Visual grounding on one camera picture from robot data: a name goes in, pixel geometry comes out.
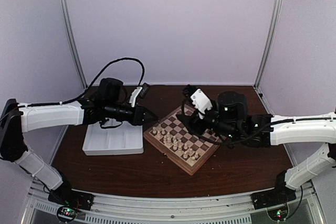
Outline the wooden chess board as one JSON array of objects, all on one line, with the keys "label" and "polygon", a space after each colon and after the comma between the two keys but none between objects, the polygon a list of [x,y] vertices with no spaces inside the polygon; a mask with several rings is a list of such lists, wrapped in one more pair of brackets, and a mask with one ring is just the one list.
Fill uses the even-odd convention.
[{"label": "wooden chess board", "polygon": [[194,175],[219,148],[191,135],[177,119],[178,107],[143,133],[143,137],[179,168]]}]

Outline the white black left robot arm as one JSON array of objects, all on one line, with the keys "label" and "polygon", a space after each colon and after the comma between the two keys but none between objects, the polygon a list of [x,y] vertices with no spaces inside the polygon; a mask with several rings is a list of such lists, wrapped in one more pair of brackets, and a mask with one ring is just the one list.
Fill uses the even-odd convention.
[{"label": "white black left robot arm", "polygon": [[52,200],[71,205],[79,197],[65,175],[51,165],[66,128],[93,125],[97,132],[90,134],[92,140],[101,140],[108,131],[117,141],[123,134],[158,120],[139,104],[149,88],[142,84],[124,99],[120,97],[127,92],[123,83],[104,78],[96,92],[68,103],[35,106],[8,99],[1,107],[1,159],[39,180]]}]

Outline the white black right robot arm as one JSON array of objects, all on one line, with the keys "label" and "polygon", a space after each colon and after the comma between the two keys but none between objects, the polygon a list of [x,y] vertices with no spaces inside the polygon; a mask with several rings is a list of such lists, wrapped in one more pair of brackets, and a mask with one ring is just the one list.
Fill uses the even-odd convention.
[{"label": "white black right robot arm", "polygon": [[286,143],[320,142],[321,147],[305,161],[277,176],[269,192],[272,203],[279,204],[306,181],[335,167],[335,112],[311,116],[249,115],[243,94],[225,91],[210,99],[200,88],[183,89],[185,103],[194,111],[177,118],[187,131],[215,145],[233,147],[243,144],[262,148]]}]

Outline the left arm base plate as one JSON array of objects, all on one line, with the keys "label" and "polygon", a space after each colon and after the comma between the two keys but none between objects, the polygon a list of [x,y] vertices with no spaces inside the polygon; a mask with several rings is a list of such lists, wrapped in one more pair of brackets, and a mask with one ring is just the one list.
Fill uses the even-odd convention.
[{"label": "left arm base plate", "polygon": [[90,210],[94,195],[75,190],[51,190],[48,200],[73,209]]}]

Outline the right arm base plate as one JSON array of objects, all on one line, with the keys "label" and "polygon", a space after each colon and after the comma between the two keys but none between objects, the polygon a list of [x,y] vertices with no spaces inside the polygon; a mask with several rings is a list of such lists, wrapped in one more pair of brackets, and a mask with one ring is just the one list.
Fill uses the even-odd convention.
[{"label": "right arm base plate", "polygon": [[253,193],[251,194],[251,199],[254,208],[257,210],[293,201],[296,199],[296,192],[294,190],[288,189],[287,187],[278,189],[273,188],[270,190]]}]

